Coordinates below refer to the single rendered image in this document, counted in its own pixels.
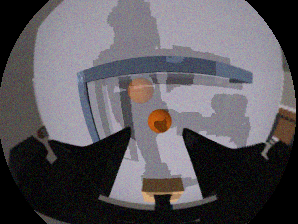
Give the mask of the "clear low glass walls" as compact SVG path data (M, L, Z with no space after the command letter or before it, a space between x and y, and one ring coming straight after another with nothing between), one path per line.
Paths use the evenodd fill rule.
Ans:
M109 104L108 104L108 93L106 93L105 85L109 81L125 81L128 79L134 79L134 77L189 77L189 79L205 79L205 80L218 80L225 81L225 83L245 83L241 80L231 80L229 77L220 77L213 75L201 75L201 73L188 73L188 72L146 72L146 73L130 73L130 75L121 75L114 77L105 77L105 79L88 81L88 95L90 109L92 109L94 124L96 124L98 136L100 140L106 139L109 135L114 133L112 125L112 116L110 116Z

